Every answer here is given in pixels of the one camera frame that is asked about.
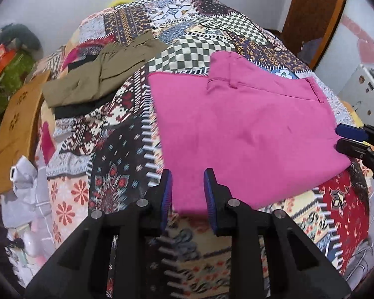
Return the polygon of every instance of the yellow plush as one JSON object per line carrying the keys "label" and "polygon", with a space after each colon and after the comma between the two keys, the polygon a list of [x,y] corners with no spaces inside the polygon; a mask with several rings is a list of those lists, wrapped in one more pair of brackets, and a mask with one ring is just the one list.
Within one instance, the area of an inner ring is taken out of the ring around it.
{"label": "yellow plush", "polygon": [[134,0],[112,0],[111,3],[108,5],[108,8],[111,8],[112,6],[117,6],[119,4],[128,4],[133,1]]}

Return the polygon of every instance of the folded brown garment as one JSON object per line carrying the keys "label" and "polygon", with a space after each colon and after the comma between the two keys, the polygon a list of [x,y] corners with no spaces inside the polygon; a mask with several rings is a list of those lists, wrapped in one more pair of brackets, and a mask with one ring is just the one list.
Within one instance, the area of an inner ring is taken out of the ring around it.
{"label": "folded brown garment", "polygon": [[98,57],[65,77],[47,82],[43,96],[50,108],[97,100],[118,89],[135,71],[168,46],[151,32],[129,46],[106,45]]}

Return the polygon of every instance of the white box with holes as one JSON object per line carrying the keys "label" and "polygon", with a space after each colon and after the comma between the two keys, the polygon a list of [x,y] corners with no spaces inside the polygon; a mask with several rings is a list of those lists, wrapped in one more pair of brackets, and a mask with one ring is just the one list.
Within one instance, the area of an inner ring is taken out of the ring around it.
{"label": "white box with holes", "polygon": [[360,64],[338,97],[348,102],[364,124],[374,126],[374,78]]}

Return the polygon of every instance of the folded pink garment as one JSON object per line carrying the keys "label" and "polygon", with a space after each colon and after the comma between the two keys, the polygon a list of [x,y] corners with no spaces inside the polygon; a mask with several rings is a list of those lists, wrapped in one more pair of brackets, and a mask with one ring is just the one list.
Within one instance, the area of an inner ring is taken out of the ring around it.
{"label": "folded pink garment", "polygon": [[313,78],[286,79],[237,53],[215,52],[209,77],[149,75],[177,212],[206,214],[204,170],[254,209],[316,187],[350,160]]}

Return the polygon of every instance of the green object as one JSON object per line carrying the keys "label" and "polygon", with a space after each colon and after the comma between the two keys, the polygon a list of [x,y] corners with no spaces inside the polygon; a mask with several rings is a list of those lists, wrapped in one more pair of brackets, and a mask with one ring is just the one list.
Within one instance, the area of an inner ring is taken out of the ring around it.
{"label": "green object", "polygon": [[32,70],[34,59],[25,51],[18,51],[0,74],[0,115],[7,108],[12,95],[22,87],[25,77]]}

